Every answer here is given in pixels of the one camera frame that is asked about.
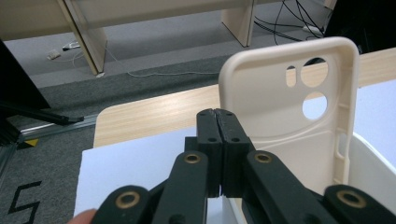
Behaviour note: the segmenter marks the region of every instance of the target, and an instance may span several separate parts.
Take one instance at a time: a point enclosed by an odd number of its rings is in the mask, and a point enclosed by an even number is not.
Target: white paper
[[[75,215],[98,209],[120,187],[135,185],[150,190],[163,182],[177,155],[184,151],[186,136],[196,136],[196,128],[83,151]],[[208,200],[207,223],[221,223],[221,204],[221,198]]]

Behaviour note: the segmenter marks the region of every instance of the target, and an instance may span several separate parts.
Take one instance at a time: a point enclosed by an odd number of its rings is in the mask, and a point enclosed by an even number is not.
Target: gray carpet floor
[[[219,71],[227,56],[178,63],[136,72],[178,73],[185,71]],[[97,78],[40,89],[51,105],[51,113],[80,117],[100,113],[106,107],[141,100],[176,91],[185,91],[218,82],[218,75],[187,75],[159,77],[130,77],[127,74]],[[9,119],[19,129],[45,124],[40,120],[15,116]],[[17,150],[7,168],[0,191],[1,223],[65,223],[73,216],[81,152],[92,148],[94,126],[57,133],[38,139],[36,147]],[[39,186],[21,191],[20,205],[39,202],[33,207],[9,213],[16,188],[26,184]]]

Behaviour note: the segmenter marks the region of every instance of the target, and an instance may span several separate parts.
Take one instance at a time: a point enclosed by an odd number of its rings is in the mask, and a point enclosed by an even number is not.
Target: black linkage arm
[[[116,189],[92,224],[206,223],[207,198],[242,198],[247,223],[396,223],[386,207],[347,185],[307,189],[274,154],[255,150],[236,115],[222,109],[197,114],[197,136],[169,178],[148,191]]]

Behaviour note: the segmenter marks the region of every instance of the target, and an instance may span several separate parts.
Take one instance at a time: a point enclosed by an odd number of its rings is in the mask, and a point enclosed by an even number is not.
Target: power outlet
[[[315,27],[315,26],[308,26],[308,27],[304,26],[303,30],[308,33],[314,33],[315,35],[322,35],[322,32],[317,27]]]
[[[58,50],[56,50],[56,49],[53,49],[53,50],[51,50],[50,52],[49,52],[49,55],[47,56],[47,58],[49,59],[49,60],[54,60],[54,59],[56,59],[56,58],[58,58],[58,57],[61,57],[61,54],[58,52]]]

